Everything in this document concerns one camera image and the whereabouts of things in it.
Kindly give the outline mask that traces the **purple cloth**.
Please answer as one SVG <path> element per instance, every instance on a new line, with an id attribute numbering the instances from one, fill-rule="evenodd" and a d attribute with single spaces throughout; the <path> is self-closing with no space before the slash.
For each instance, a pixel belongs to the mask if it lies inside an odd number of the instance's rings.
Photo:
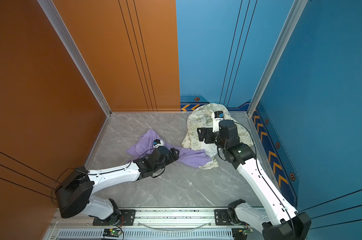
<path id="1" fill-rule="evenodd" d="M 153 143 L 155 140 L 162 141 L 162 138 L 154 130 L 150 129 L 144 135 L 142 135 L 137 143 L 133 144 L 126 152 L 136 159 L 142 157 L 144 154 L 151 154 L 154 149 Z M 174 146 L 166 142 L 163 143 L 163 146 L 169 150 L 171 148 L 179 150 L 179 159 L 177 161 L 187 166 L 199 168 L 212 161 L 212 159 L 206 155 L 204 150 L 194 151 L 191 149 Z"/>

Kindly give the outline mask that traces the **cream green cartoon print cloth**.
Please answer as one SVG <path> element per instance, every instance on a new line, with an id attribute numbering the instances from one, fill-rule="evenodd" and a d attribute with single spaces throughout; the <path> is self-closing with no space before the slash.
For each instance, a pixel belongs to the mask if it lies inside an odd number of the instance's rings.
<path id="1" fill-rule="evenodd" d="M 233 120 L 237 122 L 236 126 L 238 127 L 241 142 L 249 145 L 250 147 L 254 146 L 249 131 L 245 127 L 238 124 L 239 121 L 233 118 L 233 115 L 230 114 L 226 107 L 221 104 L 207 104 L 198 107 L 189 115 L 187 120 L 188 130 L 182 142 L 182 147 L 194 151 L 200 151 L 203 149 L 202 143 L 199 141 L 197 129 L 213 127 L 212 116 L 214 115 L 215 111 L 222 111 L 224 113 L 225 120 Z"/>

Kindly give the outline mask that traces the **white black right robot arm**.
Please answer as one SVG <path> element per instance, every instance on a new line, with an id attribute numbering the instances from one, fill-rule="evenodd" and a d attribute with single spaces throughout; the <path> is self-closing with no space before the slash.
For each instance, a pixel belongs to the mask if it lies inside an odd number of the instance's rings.
<path id="1" fill-rule="evenodd" d="M 263 235 L 265 240 L 305 240 L 311 219 L 300 213 L 279 192 L 262 169 L 256 153 L 242 143 L 238 128 L 232 120 L 222 120 L 212 128 L 197 129 L 199 141 L 214 144 L 225 160 L 245 178 L 265 212 L 251 207 L 243 200 L 232 202 L 228 214 L 234 224 L 247 223 Z"/>

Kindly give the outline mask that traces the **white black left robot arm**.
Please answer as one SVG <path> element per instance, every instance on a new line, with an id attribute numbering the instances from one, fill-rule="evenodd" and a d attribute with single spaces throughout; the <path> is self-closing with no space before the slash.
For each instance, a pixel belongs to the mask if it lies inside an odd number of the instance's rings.
<path id="1" fill-rule="evenodd" d="M 63 219 L 83 214 L 107 225 L 120 224 L 122 213 L 113 199 L 95 195 L 102 189 L 126 182 L 154 178 L 154 173 L 179 159 L 179 150 L 160 146 L 125 165 L 102 170 L 78 167 L 54 190 Z"/>

